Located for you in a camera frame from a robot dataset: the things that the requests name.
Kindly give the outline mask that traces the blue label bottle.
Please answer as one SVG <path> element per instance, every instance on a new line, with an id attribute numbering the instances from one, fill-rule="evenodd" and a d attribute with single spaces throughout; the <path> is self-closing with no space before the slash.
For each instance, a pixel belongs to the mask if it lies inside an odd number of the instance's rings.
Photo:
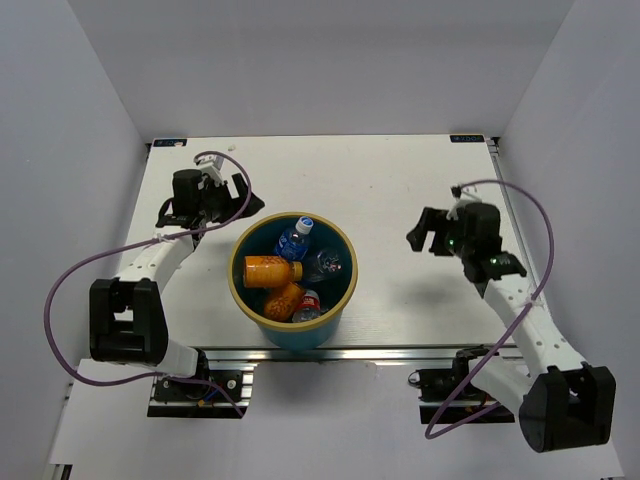
<path id="1" fill-rule="evenodd" d="M 314 221 L 310 217 L 300 217 L 293 227 L 282 232 L 275 244 L 274 254 L 287 261 L 302 261 L 311 245 L 313 227 Z"/>
<path id="2" fill-rule="evenodd" d="M 324 248 L 306 258 L 303 263 L 302 280 L 319 283 L 338 277 L 342 273 L 342 256 L 335 248 Z"/>

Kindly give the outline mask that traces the orange plastic bottle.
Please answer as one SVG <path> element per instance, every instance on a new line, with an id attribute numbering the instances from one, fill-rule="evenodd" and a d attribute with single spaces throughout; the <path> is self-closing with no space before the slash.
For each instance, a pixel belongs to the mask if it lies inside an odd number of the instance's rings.
<path id="1" fill-rule="evenodd" d="M 246 288 L 279 288 L 298 282 L 303 277 L 303 265 L 279 256 L 246 256 L 243 284 Z"/>
<path id="2" fill-rule="evenodd" d="M 272 290 L 264 302 L 263 316 L 276 322 L 288 322 L 305 292 L 306 290 L 296 283 L 288 283 Z"/>

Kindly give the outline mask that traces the red label water bottle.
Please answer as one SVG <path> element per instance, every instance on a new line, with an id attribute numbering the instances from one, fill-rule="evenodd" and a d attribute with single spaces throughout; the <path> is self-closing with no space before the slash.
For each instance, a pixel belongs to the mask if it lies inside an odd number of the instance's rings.
<path id="1" fill-rule="evenodd" d="M 299 305 L 292 316 L 291 321 L 293 323 L 303 323 L 322 315 L 320 299 L 318 294 L 311 289 L 308 289 L 302 297 Z"/>

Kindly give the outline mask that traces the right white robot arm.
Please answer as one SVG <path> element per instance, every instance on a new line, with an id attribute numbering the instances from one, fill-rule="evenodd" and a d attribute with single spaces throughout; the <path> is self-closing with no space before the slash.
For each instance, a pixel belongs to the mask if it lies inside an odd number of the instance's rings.
<path id="1" fill-rule="evenodd" d="M 431 254 L 457 257 L 465 278 L 506 326 L 528 369 L 519 371 L 488 346 L 456 352 L 448 369 L 417 371 L 409 382 L 424 402 L 475 401 L 493 416 L 508 412 L 536 452 L 603 445 L 610 439 L 616 381 L 594 367 L 534 304 L 519 259 L 503 250 L 493 204 L 463 200 L 451 210 L 423 209 L 407 240 L 415 252 L 434 236 Z"/>

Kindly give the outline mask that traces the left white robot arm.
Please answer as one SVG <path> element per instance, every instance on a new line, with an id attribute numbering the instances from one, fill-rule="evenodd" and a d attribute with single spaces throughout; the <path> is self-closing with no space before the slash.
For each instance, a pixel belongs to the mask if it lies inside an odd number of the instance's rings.
<path id="1" fill-rule="evenodd" d="M 264 202 L 250 192 L 242 174 L 229 191 L 220 169 L 205 166 L 173 174 L 172 196 L 159 209 L 154 238 L 112 279 L 94 281 L 89 291 L 89 347 L 95 361 L 142 365 L 177 377 L 188 398 L 211 387 L 199 353 L 169 336 L 161 294 L 198 247 L 205 229 L 255 215 Z"/>

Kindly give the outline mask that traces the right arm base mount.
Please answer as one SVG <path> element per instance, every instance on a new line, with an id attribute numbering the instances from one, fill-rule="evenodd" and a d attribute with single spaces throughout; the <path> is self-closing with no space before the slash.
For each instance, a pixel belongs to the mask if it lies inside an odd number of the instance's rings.
<path id="1" fill-rule="evenodd" d="M 427 425 L 433 419 L 440 405 L 467 376 L 470 371 L 469 361 L 479 359 L 487 352 L 488 349 L 482 346 L 459 350 L 450 367 L 418 369 L 408 376 L 408 384 L 420 392 L 419 409 L 423 425 Z M 508 409 L 503 406 L 494 407 L 495 404 L 496 400 L 488 393 L 468 384 L 455 397 L 452 404 L 438 419 L 437 424 L 452 425 L 489 407 L 492 408 L 489 413 L 473 419 L 472 423 L 506 424 L 515 422 L 513 414 Z"/>

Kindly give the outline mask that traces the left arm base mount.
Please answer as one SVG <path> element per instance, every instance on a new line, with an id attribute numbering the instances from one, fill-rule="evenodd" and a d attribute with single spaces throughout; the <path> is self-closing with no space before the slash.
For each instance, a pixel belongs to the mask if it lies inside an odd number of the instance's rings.
<path id="1" fill-rule="evenodd" d="M 240 419 L 249 406 L 255 364 L 211 361 L 207 385 L 190 385 L 167 378 L 152 384 L 147 416 L 173 419 Z"/>

